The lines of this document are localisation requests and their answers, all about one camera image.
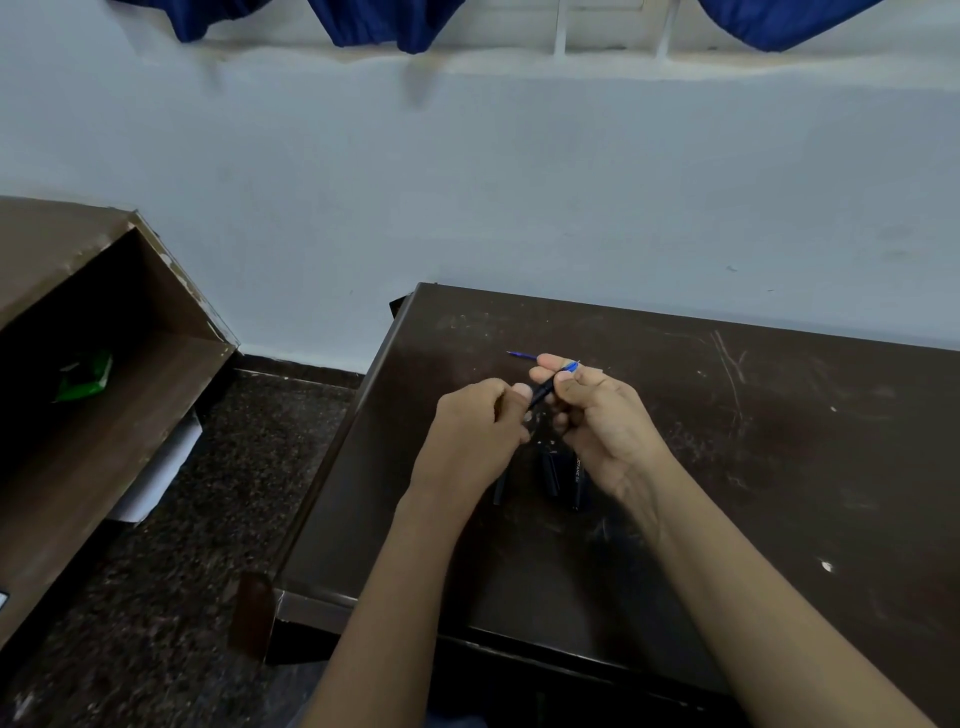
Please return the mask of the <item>person's left hand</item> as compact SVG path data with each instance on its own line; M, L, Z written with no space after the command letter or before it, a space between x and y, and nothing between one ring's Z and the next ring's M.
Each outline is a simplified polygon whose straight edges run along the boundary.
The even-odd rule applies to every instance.
M509 385L496 378L444 394L416 456L403 502L422 513L466 519L530 439L527 411L496 411Z

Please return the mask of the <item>person's right hand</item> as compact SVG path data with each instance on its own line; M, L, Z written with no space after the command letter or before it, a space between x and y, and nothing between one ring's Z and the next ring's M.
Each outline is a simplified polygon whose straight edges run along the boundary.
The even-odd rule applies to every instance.
M571 359L540 354L535 365L558 368ZM580 363L578 369L597 369ZM677 461L657 430L640 395L629 384L605 374L594 401L547 399L553 424L583 461L593 481L622 504L646 530L660 521L660 500ZM530 377L548 378L545 370Z

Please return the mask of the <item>black pen with blue end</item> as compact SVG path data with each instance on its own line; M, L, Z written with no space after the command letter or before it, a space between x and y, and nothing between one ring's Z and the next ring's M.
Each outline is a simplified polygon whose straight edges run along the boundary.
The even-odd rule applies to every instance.
M555 379L556 375L560 372L576 372L579 368L580 362L577 360L566 361L562 366L558 368L548 368L545 365L536 364L531 370L531 375L533 375L534 369L537 371L544 370L549 376L537 378L531 376L531 379L534 381L532 387L532 396L530 403L528 404L527 411L531 412L537 409L541 404L543 404L548 397L553 395L555 391Z

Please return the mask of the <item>person's right forearm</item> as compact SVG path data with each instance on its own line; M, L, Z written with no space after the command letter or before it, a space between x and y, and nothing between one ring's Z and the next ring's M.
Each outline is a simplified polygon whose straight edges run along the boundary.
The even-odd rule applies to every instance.
M757 728L936 728L807 601L683 467L603 458L623 504Z

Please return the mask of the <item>person's left forearm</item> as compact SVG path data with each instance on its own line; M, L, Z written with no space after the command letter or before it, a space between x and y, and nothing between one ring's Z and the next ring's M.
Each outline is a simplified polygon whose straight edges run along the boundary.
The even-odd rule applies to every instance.
M297 728L422 728L451 558L487 484L413 481Z

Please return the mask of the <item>white paper sheet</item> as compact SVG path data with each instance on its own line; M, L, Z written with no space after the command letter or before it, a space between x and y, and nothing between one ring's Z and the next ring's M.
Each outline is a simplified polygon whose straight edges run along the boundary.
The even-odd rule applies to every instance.
M142 524L185 466L202 433L202 425L192 407L104 519L135 526Z

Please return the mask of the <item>blue curtain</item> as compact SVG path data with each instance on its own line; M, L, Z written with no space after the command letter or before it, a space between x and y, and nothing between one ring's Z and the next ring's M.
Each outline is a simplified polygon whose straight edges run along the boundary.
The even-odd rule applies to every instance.
M697 0L717 27L764 53L783 53L863 14L883 0Z
M202 41L210 27L248 18L274 0L114 0L160 11L180 43ZM467 0L306 0L340 48L393 44L408 55L425 53Z

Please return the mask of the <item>brown wooden shelf unit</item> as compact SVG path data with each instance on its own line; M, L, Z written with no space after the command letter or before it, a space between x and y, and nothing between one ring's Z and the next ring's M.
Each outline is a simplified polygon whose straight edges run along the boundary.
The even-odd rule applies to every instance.
M102 393L54 403L95 349ZM139 213L0 196L0 654L235 350Z

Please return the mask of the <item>green packet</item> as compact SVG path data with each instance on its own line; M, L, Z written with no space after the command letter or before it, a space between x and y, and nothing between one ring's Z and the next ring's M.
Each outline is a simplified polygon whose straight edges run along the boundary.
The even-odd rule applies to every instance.
M113 353L106 348L72 354L57 370L52 402L73 403L101 394L113 367Z

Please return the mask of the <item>white window frame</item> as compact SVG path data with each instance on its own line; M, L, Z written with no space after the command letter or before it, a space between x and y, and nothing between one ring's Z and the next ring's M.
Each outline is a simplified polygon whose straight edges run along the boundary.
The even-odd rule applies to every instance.
M553 56L626 53L667 58L681 11L699 0L558 0Z

